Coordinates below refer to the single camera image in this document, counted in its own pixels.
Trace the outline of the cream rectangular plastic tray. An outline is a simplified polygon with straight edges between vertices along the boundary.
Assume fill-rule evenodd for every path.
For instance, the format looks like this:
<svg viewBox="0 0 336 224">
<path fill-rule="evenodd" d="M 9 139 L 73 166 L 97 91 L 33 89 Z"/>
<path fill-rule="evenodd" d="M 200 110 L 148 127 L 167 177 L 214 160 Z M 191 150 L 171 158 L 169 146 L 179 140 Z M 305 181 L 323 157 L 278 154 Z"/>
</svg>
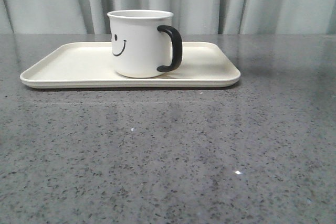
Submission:
<svg viewBox="0 0 336 224">
<path fill-rule="evenodd" d="M 128 78 L 114 69 L 110 42 L 75 42 L 60 46 L 20 74 L 36 89 L 228 87 L 240 71 L 208 42 L 184 42 L 183 60 L 175 71 L 154 78 Z"/>
</svg>

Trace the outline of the grey pleated curtain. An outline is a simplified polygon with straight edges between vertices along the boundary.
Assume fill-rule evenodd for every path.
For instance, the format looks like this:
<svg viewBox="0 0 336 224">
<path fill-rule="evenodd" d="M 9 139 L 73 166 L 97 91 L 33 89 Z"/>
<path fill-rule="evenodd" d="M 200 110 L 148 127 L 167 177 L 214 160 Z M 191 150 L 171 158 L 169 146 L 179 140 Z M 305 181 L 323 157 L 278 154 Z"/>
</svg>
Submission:
<svg viewBox="0 0 336 224">
<path fill-rule="evenodd" d="M 107 34 L 123 9 L 172 12 L 184 35 L 335 33 L 335 0 L 1 0 L 1 33 Z"/>
</svg>

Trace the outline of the white smiley mug black handle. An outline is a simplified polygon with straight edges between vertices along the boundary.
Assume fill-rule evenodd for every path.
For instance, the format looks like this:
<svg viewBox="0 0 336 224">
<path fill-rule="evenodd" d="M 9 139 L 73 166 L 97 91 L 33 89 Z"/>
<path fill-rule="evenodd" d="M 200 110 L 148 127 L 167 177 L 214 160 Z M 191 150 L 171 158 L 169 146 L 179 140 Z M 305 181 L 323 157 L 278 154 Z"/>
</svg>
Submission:
<svg viewBox="0 0 336 224">
<path fill-rule="evenodd" d="M 131 78 L 151 78 L 177 69 L 182 38 L 172 26 L 173 13 L 129 9 L 108 12 L 115 71 Z"/>
</svg>

